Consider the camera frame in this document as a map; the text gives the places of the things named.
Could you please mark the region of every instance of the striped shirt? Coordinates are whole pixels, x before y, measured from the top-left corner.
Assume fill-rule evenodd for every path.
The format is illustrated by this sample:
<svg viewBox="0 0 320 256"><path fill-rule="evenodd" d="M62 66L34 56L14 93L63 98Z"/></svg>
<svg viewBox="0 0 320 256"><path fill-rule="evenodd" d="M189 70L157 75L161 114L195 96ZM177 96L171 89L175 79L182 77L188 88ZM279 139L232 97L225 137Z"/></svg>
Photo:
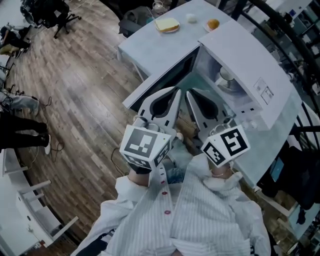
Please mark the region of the striped shirt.
<svg viewBox="0 0 320 256"><path fill-rule="evenodd" d="M240 173L212 177L204 154L188 164L174 207L162 164L150 174L149 187L128 177L116 182L117 200L101 204L101 215L71 255L101 234L116 229L108 256L269 256L267 230L260 207L240 190Z"/></svg>

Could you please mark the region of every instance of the wooden floor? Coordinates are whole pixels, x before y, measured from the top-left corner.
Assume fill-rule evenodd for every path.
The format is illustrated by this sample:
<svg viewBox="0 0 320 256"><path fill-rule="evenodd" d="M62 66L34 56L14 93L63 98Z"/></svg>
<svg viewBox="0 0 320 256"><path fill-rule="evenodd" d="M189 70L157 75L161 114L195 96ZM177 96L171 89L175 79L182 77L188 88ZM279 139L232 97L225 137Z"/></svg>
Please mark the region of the wooden floor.
<svg viewBox="0 0 320 256"><path fill-rule="evenodd" d="M79 3L70 3L76 8ZM64 144L53 157L44 149L19 149L20 158L32 168L27 176L32 184L51 180L44 189L45 202L67 223L79 217L71 228L83 239L100 215L100 204L116 198L115 181L128 171L118 151L127 124L135 113L122 101L141 81L130 67L117 60L117 46L125 39L118 34L118 18L99 1L84 3L74 13L69 34L62 31L53 39L55 28L32 38L29 51L14 62L7 87L16 84L47 106L35 119L47 120L52 147ZM32 118L27 112L26 118Z"/></svg>

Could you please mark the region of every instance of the hand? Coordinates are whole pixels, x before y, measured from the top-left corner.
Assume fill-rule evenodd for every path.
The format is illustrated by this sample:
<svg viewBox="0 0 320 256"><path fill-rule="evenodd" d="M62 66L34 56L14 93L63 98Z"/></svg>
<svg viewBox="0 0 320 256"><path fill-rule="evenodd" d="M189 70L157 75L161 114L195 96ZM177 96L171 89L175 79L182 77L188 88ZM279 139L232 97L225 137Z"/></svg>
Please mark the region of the hand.
<svg viewBox="0 0 320 256"><path fill-rule="evenodd" d="M211 161L209 161L209 167L211 168L212 177L214 178L227 180L233 174L228 162L218 168Z"/></svg>

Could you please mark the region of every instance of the open microwave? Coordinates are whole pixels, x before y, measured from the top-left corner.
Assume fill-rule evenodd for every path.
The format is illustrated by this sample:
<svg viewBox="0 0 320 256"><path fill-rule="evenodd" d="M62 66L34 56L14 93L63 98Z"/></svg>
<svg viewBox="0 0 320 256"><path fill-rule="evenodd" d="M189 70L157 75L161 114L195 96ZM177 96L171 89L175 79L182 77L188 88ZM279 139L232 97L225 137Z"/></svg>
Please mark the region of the open microwave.
<svg viewBox="0 0 320 256"><path fill-rule="evenodd" d="M231 78L227 82L222 71ZM148 77L123 104L138 112L145 98L158 90L179 86L190 73L200 75L206 86L223 99L238 124L255 124L259 131L271 129L293 89L267 49L230 20L200 38L192 50L186 49L184 57L172 60L170 66Z"/></svg>

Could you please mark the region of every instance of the bread slice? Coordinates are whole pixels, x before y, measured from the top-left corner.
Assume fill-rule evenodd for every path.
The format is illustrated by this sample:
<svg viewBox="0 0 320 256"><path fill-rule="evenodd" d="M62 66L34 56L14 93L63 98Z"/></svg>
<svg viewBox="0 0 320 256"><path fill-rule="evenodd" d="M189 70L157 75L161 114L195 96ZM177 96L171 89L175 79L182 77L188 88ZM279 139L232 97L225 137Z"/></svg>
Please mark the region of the bread slice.
<svg viewBox="0 0 320 256"><path fill-rule="evenodd" d="M154 22L160 32L170 32L179 28L179 22L174 18L156 19Z"/></svg>

